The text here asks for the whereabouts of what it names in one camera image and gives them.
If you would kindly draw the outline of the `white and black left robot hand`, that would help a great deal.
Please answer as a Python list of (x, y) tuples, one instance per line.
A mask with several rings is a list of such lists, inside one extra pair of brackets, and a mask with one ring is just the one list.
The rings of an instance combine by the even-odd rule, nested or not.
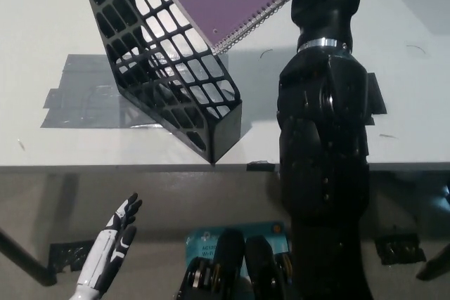
[(72, 299), (102, 299), (117, 276), (134, 241), (133, 222), (142, 205), (134, 193), (111, 216), (84, 262)]

